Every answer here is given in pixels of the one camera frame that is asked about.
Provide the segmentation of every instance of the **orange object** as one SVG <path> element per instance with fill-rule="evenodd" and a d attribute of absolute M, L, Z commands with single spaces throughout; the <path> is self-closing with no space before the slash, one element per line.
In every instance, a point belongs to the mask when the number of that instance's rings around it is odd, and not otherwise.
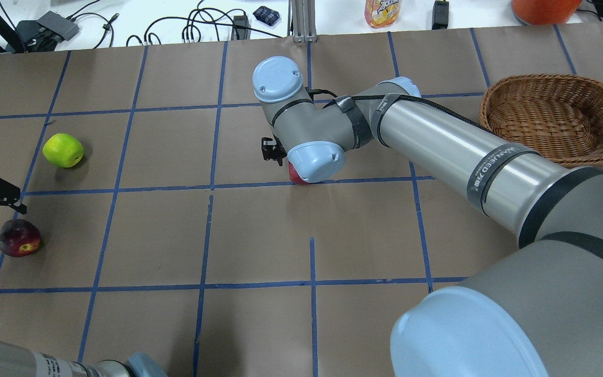
<path fill-rule="evenodd" d="M 530 25 L 564 24 L 582 0 L 511 0 L 513 14 Z"/>
<path fill-rule="evenodd" d="M 366 0 L 364 19 L 374 29 L 390 26 L 399 17 L 401 0 Z"/>

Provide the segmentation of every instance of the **light blue joint cap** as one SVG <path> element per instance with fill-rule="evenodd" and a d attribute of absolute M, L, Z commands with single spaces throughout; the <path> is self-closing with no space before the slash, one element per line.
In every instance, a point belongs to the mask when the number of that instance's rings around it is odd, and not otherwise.
<path fill-rule="evenodd" d="M 299 178 L 309 183 L 325 181 L 337 174 L 345 164 L 340 145 L 330 141 L 309 141 L 295 146 L 287 153 Z"/>
<path fill-rule="evenodd" d="M 271 57 L 258 64 L 253 72 L 255 96 L 264 103 L 287 100 L 302 88 L 304 77 L 294 60 Z"/>
<path fill-rule="evenodd" d="M 409 93 L 409 95 L 422 97 L 418 87 L 415 86 L 414 82 L 411 81 L 411 79 L 409 79 L 408 77 L 399 76 L 399 77 L 395 77 L 394 79 L 391 79 L 391 80 L 381 81 L 379 84 L 383 84 L 383 83 L 399 85 L 399 86 L 401 86 L 402 89 L 404 89 L 406 91 L 406 93 Z"/>
<path fill-rule="evenodd" d="M 434 291 L 402 315 L 390 357 L 396 377 L 548 377 L 512 316 L 463 286 Z"/>
<path fill-rule="evenodd" d="M 134 353 L 127 363 L 130 365 L 136 377 L 168 377 L 160 365 L 145 353 Z"/>

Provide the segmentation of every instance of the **green apple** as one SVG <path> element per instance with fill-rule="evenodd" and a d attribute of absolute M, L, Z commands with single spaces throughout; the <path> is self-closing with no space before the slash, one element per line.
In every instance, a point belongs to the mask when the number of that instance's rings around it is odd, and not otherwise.
<path fill-rule="evenodd" d="M 83 145 L 69 134 L 55 134 L 43 145 L 43 155 L 56 167 L 70 168 L 83 158 Z"/>

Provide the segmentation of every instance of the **brown basket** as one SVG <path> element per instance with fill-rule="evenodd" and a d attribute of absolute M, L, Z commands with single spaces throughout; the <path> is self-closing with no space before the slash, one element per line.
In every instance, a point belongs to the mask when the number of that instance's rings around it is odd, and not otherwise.
<path fill-rule="evenodd" d="M 565 167 L 603 164 L 603 84 L 572 74 L 507 77 L 483 95 L 481 126 Z"/>

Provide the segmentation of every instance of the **tiled surface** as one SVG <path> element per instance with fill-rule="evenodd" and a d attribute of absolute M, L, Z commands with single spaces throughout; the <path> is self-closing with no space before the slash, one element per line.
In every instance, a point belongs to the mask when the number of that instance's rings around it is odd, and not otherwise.
<path fill-rule="evenodd" d="M 312 375 L 309 296 L 305 286 L 208 291 L 198 375 Z"/>
<path fill-rule="evenodd" d="M 150 355 L 170 377 L 192 375 L 198 291 L 101 292 L 85 361 Z"/>
<path fill-rule="evenodd" d="M 560 32 L 603 79 L 603 23 Z M 170 377 L 391 375 L 395 319 L 515 237 L 376 142 L 292 186 L 287 162 L 261 158 L 252 71 L 285 55 L 338 94 L 399 73 L 477 120 L 488 81 L 571 70 L 556 41 L 455 29 L 0 56 L 0 176 L 26 188 L 45 241 L 0 257 L 0 340 L 86 362 L 145 351 Z M 86 149 L 73 169 L 37 153 L 61 131 Z M 0 226 L 13 216 L 0 207 Z"/>
<path fill-rule="evenodd" d="M 392 327 L 427 293 L 426 284 L 319 286 L 319 375 L 393 375 Z"/>

